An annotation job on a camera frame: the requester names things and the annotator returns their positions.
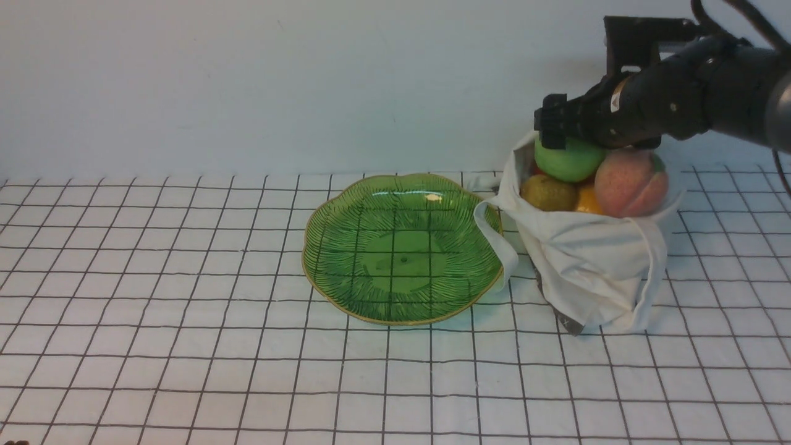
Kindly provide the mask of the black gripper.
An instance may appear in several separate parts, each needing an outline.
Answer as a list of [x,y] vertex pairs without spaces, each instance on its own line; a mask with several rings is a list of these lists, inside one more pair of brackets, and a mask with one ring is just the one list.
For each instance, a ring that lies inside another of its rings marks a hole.
[[579,98],[548,94],[534,113],[534,130],[548,150],[566,149],[566,138],[608,150],[654,150],[664,136],[683,141],[711,129],[704,96],[706,87],[689,63],[665,59],[604,77]]

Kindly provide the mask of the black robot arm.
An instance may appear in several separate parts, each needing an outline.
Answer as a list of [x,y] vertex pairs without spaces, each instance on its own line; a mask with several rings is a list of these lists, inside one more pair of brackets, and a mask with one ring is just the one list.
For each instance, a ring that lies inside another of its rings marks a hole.
[[706,37],[638,72],[607,75],[579,98],[548,94],[534,113],[546,148],[572,140],[654,150],[712,130],[789,152],[789,56]]

